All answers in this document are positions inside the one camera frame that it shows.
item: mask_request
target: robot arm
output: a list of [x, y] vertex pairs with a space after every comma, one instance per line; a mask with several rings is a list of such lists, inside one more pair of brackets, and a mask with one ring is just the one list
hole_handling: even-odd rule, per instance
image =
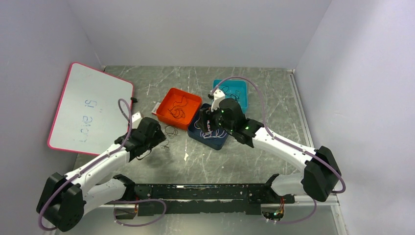
[[339, 179], [326, 166], [305, 153], [316, 155], [341, 175], [330, 149], [303, 146], [272, 131], [273, 136], [270, 136], [261, 122], [245, 118], [237, 101], [225, 98], [220, 89], [209, 97], [213, 99], [212, 106], [200, 110], [200, 119], [196, 123], [204, 133], [222, 128], [241, 144], [275, 153], [296, 167], [300, 173], [280, 175], [274, 179], [271, 188], [276, 194], [306, 193], [317, 201], [326, 201]]
[[146, 152], [166, 140], [160, 124], [140, 113], [132, 116], [132, 131], [125, 145], [116, 153], [110, 154], [120, 147], [126, 135], [115, 140], [104, 153], [97, 156], [82, 167], [68, 172], [64, 176], [52, 174], [46, 181], [36, 211], [40, 213], [52, 194], [64, 183], [67, 185], [48, 205], [43, 217], [59, 230], [65, 232], [73, 228], [83, 215], [91, 210], [114, 200], [133, 200], [135, 183], [123, 175], [114, 176], [108, 182], [96, 185], [113, 170], [146, 156]]

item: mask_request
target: red tray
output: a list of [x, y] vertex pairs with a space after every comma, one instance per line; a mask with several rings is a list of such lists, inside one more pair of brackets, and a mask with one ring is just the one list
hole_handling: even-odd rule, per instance
[[156, 115], [159, 121], [187, 130], [201, 104], [200, 96], [171, 88], [158, 107]]

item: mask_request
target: teal bin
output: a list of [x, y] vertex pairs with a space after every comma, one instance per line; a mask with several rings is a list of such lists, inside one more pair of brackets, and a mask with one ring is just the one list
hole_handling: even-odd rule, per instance
[[[213, 88], [218, 85], [220, 79], [213, 82]], [[245, 81], [241, 80], [227, 80], [219, 87], [225, 93], [226, 98], [233, 98], [238, 101], [242, 112], [245, 113], [248, 109], [248, 87]]]

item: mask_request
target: navy blue tray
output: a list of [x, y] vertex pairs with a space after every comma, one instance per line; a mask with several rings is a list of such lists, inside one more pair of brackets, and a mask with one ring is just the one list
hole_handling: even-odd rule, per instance
[[[210, 104], [203, 104], [201, 108], [210, 107]], [[223, 138], [209, 138], [204, 139], [200, 136], [200, 133], [202, 132], [200, 129], [196, 129], [194, 126], [194, 123], [199, 119], [199, 112], [196, 113], [196, 115], [193, 117], [192, 122], [190, 123], [189, 127], [187, 128], [187, 135], [189, 135], [190, 138], [195, 139], [199, 141], [200, 143], [207, 145], [215, 150], [222, 149], [222, 146], [225, 144], [226, 139], [228, 138], [228, 134], [226, 134]]]

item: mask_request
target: white wall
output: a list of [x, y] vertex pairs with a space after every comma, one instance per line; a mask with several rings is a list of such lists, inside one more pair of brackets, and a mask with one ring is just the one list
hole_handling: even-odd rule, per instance
[[351, 235], [415, 234], [415, 2], [333, 0], [296, 71]]
[[294, 68], [331, 0], [68, 0], [104, 65]]
[[66, 73], [99, 62], [65, 0], [3, 0], [0, 22], [0, 234], [42, 234], [45, 181], [76, 156], [46, 145]]

